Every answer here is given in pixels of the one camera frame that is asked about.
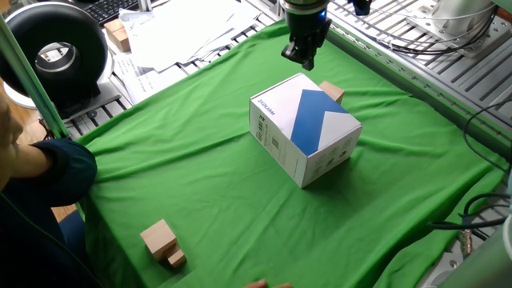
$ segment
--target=green tablecloth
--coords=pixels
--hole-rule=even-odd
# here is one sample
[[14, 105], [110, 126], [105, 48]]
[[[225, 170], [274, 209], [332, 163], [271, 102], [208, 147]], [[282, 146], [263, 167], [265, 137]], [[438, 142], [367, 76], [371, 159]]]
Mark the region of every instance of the green tablecloth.
[[[454, 236], [426, 222], [498, 184], [452, 123], [327, 42], [306, 74], [345, 89], [363, 131], [350, 160], [299, 189], [248, 133], [249, 98], [304, 72], [280, 56], [288, 37], [282, 22], [268, 27], [80, 139], [98, 161], [83, 209], [102, 279], [413, 287]], [[139, 236], [163, 218], [188, 257], [178, 271]]]

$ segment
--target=dark blue sleeve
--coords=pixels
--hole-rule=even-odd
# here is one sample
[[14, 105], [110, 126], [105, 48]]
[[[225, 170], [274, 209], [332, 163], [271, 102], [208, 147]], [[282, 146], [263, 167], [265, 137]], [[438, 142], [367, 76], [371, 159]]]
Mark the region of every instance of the dark blue sleeve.
[[53, 160], [47, 172], [26, 180], [37, 187], [40, 197], [49, 206], [68, 206], [86, 195], [98, 171], [94, 156], [87, 148], [63, 139], [37, 142], [32, 146]]

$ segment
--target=stack of papers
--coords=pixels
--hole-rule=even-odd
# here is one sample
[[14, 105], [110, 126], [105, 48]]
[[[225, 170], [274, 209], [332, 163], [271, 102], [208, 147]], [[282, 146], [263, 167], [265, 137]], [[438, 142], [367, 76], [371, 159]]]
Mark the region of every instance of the stack of papers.
[[259, 15], [235, 0], [170, 0], [151, 12], [120, 10], [131, 53], [116, 55], [114, 72], [139, 103], [185, 76], [176, 63], [216, 55]]
[[170, 0], [151, 12], [121, 10], [135, 63], [164, 71], [203, 59], [255, 23], [259, 12], [235, 0]]

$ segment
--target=stacked wooden blocks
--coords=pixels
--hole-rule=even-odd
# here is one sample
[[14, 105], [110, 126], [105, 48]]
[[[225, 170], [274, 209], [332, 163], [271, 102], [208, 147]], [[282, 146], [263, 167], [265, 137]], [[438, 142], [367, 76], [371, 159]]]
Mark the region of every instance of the stacked wooden blocks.
[[165, 220], [158, 221], [142, 232], [141, 237], [158, 262], [165, 258], [173, 268], [179, 268], [185, 264], [186, 258], [179, 247], [176, 235]]

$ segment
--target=white box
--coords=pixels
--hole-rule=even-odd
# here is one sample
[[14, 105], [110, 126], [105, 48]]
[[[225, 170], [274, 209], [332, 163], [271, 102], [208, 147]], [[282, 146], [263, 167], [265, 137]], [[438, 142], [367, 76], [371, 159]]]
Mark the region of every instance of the white box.
[[250, 132], [301, 187], [348, 159], [361, 123], [304, 74], [250, 99]]

